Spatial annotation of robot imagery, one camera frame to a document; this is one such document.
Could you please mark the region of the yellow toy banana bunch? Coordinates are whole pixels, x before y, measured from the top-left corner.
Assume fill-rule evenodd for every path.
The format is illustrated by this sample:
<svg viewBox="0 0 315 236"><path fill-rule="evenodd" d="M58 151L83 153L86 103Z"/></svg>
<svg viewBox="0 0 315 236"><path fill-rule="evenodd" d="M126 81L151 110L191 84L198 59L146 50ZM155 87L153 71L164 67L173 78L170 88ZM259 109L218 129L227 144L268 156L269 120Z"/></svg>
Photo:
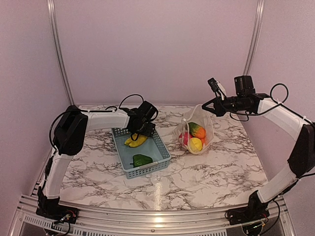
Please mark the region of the yellow toy banana bunch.
<svg viewBox="0 0 315 236"><path fill-rule="evenodd" d="M141 146L142 144L144 144L146 142L146 140L148 139L147 136L144 135L139 135L139 137L137 138L137 140L132 140L131 137L129 137L126 141L125 141L125 145L130 147L130 148L136 148Z"/></svg>

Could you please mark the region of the green orange toy mango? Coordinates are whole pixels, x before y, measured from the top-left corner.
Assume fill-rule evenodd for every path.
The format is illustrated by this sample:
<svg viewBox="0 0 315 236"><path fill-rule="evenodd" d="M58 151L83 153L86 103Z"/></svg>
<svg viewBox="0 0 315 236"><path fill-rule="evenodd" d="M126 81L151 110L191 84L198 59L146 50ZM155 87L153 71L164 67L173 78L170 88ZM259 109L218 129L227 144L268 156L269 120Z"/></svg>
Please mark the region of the green orange toy mango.
<svg viewBox="0 0 315 236"><path fill-rule="evenodd" d="M195 122L189 122L189 133L196 138L203 139L206 137L206 130Z"/></svg>

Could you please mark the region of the clear zip top bag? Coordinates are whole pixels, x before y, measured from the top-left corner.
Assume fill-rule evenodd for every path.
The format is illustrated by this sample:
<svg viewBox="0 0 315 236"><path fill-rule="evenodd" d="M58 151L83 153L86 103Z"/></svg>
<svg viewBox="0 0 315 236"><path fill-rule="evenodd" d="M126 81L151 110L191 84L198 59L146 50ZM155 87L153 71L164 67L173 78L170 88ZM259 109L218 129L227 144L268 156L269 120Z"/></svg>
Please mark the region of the clear zip top bag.
<svg viewBox="0 0 315 236"><path fill-rule="evenodd" d="M204 153L214 139L214 128L208 112L198 104L186 112L173 131L173 137L190 153Z"/></svg>

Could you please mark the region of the orange toy orange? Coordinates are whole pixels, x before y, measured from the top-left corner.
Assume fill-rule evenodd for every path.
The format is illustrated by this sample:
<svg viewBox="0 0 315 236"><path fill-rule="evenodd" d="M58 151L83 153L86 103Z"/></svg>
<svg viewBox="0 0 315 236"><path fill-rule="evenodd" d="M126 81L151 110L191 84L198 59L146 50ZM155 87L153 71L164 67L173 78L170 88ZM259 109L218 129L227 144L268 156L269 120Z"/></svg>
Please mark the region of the orange toy orange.
<svg viewBox="0 0 315 236"><path fill-rule="evenodd" d="M203 145L207 145L207 143L208 143L208 141L207 141L207 138L205 137L205 138L203 138L203 139L201 139L201 141L202 141L202 144Z"/></svg>

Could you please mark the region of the red toy apple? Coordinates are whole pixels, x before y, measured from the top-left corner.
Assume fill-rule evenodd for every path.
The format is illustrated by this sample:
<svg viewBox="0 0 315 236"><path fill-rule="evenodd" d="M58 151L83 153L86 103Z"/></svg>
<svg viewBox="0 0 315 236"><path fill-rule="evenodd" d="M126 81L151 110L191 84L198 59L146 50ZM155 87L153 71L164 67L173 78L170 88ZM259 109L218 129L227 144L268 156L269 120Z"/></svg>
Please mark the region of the red toy apple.
<svg viewBox="0 0 315 236"><path fill-rule="evenodd" d="M178 138L180 143L187 146L189 139L193 138L193 136L189 132L185 132L184 134L181 133Z"/></svg>

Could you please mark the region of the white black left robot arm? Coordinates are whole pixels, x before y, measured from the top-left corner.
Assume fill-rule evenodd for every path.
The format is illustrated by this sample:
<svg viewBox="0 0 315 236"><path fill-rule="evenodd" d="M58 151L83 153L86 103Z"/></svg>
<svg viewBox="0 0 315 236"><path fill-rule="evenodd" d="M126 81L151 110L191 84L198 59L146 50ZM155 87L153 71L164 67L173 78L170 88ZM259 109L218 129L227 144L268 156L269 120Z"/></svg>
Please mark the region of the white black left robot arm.
<svg viewBox="0 0 315 236"><path fill-rule="evenodd" d="M111 106L97 111L69 106L56 117L49 131L53 150L45 167L44 179L38 187L37 215L51 219L62 218L67 214L75 216L77 209L59 204L60 188L70 161L83 148L86 132L125 128L131 139L137 140L141 135L152 134L155 129L153 121L157 116L157 108L147 101L132 109Z"/></svg>

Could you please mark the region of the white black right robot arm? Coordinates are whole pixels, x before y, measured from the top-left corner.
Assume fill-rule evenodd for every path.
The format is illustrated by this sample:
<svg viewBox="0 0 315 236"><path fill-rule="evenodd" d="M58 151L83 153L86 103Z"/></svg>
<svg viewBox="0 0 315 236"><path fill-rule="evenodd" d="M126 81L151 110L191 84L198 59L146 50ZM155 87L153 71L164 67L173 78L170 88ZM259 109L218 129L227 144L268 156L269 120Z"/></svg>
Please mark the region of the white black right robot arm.
<svg viewBox="0 0 315 236"><path fill-rule="evenodd" d="M208 84L215 98L204 103L202 109L217 117L226 113L265 118L272 127L279 130L276 134L268 129L261 131L262 138L255 138L263 142L267 151L260 151L259 158L263 167L274 167L270 180L260 189L254 191L244 207L227 210L225 216L230 225L257 221L269 216L268 205L278 196L288 192L299 179L310 175L315 167L315 124L306 117L291 110L272 97L272 93L259 93L255 90L251 76L242 75L234 78L235 96L226 95L224 87L215 78L210 78Z"/></svg>

